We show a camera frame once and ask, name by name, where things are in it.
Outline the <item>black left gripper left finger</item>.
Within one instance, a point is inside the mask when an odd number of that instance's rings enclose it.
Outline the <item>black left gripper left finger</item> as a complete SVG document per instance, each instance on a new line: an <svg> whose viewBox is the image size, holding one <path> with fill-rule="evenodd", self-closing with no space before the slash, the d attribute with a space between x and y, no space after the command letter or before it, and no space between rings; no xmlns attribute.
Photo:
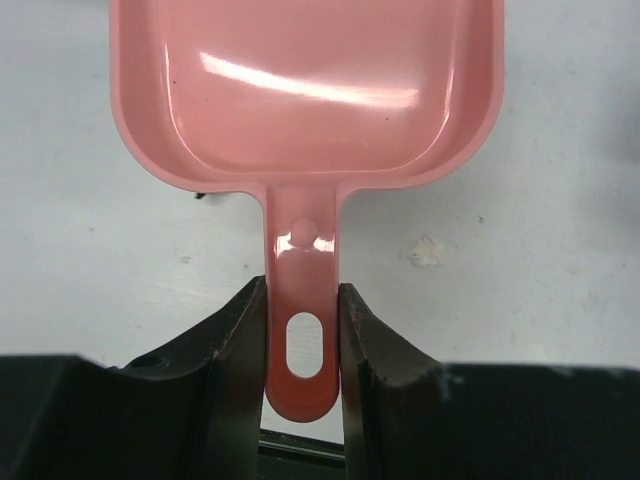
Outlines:
<svg viewBox="0 0 640 480"><path fill-rule="evenodd" d="M252 479L266 372L266 283L122 368L1 360L5 479Z"/></svg>

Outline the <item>pink plastic dustpan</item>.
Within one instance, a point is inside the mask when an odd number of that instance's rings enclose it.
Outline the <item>pink plastic dustpan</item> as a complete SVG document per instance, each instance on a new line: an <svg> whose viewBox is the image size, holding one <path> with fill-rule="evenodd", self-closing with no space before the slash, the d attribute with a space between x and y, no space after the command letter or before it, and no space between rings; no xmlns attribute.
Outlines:
<svg viewBox="0 0 640 480"><path fill-rule="evenodd" d="M434 182L499 114L502 1L113 1L111 109L133 158L264 212L266 395L323 417L339 388L339 221L361 190Z"/></svg>

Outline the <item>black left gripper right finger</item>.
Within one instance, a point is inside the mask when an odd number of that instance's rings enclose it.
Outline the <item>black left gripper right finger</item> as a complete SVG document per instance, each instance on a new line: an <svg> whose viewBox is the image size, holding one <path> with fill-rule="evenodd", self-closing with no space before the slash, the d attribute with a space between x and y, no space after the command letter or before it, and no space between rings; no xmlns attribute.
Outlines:
<svg viewBox="0 0 640 480"><path fill-rule="evenodd" d="M442 363L339 290L350 479L635 479L639 374Z"/></svg>

